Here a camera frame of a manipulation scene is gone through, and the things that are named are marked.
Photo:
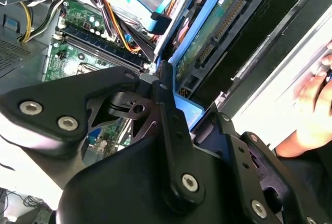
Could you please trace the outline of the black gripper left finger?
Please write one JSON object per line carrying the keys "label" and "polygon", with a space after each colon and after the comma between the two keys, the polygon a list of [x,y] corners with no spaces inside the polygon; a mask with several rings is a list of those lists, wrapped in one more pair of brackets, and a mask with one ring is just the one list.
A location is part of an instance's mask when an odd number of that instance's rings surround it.
{"label": "black gripper left finger", "polygon": [[150,83],[119,66],[10,91],[1,97],[1,136],[44,156],[68,158],[90,131],[125,116],[134,124],[132,145],[149,138],[157,143],[165,202],[194,209],[205,188],[184,113],[175,106],[172,76],[172,65],[162,62]]}

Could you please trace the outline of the person hand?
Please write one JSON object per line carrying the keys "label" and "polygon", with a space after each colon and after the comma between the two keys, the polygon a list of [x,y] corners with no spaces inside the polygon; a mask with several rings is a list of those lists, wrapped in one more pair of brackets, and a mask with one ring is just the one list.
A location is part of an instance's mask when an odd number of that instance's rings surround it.
{"label": "person hand", "polygon": [[331,81],[319,70],[301,89],[296,130],[276,148],[278,156],[293,158],[331,142]]}

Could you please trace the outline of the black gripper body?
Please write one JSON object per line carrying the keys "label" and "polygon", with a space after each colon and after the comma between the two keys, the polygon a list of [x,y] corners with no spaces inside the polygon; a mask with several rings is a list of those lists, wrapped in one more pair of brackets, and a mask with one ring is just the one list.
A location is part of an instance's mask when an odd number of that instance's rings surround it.
{"label": "black gripper body", "polygon": [[146,139],[75,175],[66,185],[57,223],[248,223],[230,169],[217,155],[195,148],[205,199],[177,213],[162,195],[157,143]]}

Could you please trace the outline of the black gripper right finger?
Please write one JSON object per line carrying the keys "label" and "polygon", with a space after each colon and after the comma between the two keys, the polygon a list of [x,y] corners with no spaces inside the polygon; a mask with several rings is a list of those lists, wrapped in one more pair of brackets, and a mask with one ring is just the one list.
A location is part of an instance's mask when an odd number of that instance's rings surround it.
{"label": "black gripper right finger", "polygon": [[193,133],[195,144],[220,154],[231,168],[237,223],[310,223],[310,197],[257,135],[237,133],[216,106]]}

